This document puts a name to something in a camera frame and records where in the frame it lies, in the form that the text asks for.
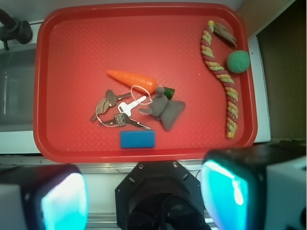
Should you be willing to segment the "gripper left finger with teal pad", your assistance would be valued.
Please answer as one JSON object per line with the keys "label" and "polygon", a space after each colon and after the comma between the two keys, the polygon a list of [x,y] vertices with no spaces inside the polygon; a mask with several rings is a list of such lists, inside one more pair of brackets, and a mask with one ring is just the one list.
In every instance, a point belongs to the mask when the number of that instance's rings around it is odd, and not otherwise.
{"label": "gripper left finger with teal pad", "polygon": [[0,171],[2,230],[83,230],[88,213],[87,180],[73,164]]}

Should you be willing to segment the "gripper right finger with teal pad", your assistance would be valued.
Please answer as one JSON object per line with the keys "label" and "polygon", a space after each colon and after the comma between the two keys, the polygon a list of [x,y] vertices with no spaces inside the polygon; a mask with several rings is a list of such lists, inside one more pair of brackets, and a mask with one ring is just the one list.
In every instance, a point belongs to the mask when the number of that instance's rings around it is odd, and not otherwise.
{"label": "gripper right finger with teal pad", "polygon": [[300,145],[211,150],[200,173],[204,206],[220,230],[304,230],[306,169]]}

